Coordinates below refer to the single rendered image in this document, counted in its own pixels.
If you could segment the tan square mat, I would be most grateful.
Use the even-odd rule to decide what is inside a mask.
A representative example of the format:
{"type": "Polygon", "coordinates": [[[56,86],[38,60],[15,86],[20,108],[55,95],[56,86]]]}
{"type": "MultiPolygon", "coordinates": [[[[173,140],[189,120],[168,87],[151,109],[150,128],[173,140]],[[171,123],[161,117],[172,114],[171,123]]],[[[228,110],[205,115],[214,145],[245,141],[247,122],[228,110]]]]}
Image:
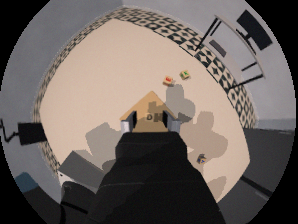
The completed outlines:
{"type": "Polygon", "coordinates": [[[175,119],[177,119],[160,98],[151,90],[119,120],[125,120],[132,111],[137,111],[137,124],[132,132],[167,132],[168,129],[162,122],[163,110],[167,110],[175,119]],[[154,122],[145,122],[146,112],[154,113],[154,122]]]}

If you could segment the small tan block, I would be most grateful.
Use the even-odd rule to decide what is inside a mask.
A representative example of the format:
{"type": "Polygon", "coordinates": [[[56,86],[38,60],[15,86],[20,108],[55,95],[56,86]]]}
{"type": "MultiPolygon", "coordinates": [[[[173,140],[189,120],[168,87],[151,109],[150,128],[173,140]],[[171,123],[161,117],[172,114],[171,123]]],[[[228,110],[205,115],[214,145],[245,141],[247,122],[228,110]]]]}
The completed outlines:
{"type": "Polygon", "coordinates": [[[172,77],[166,75],[162,84],[169,87],[172,83],[172,80],[172,77]]]}
{"type": "Polygon", "coordinates": [[[182,80],[185,80],[190,76],[190,74],[187,70],[181,71],[181,73],[179,75],[182,78],[182,80]]]}
{"type": "Polygon", "coordinates": [[[154,122],[154,113],[145,113],[145,122],[154,122]]]}
{"type": "Polygon", "coordinates": [[[206,158],[204,156],[198,156],[198,159],[197,159],[198,164],[204,164],[205,161],[206,161],[206,158]]]}

